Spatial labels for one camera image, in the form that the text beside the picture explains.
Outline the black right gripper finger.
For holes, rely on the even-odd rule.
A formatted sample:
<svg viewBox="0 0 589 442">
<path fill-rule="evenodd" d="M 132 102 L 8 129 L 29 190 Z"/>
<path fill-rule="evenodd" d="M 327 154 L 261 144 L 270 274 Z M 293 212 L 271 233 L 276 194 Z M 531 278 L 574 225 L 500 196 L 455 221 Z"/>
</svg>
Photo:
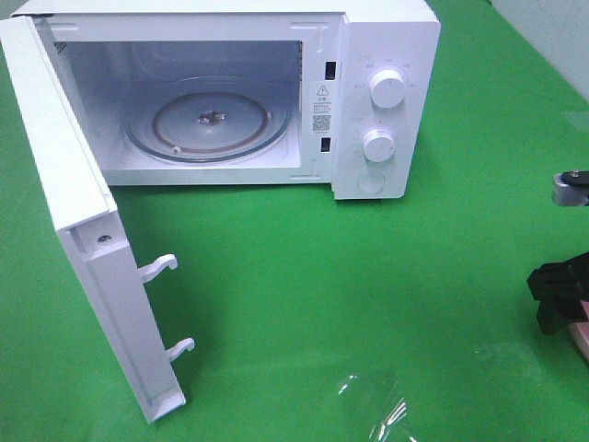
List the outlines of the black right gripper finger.
<svg viewBox="0 0 589 442">
<path fill-rule="evenodd" d="M 587 252 L 564 262 L 542 264 L 526 282 L 538 302 L 537 323 L 544 334 L 588 321 L 583 307 L 588 301 Z"/>
</svg>

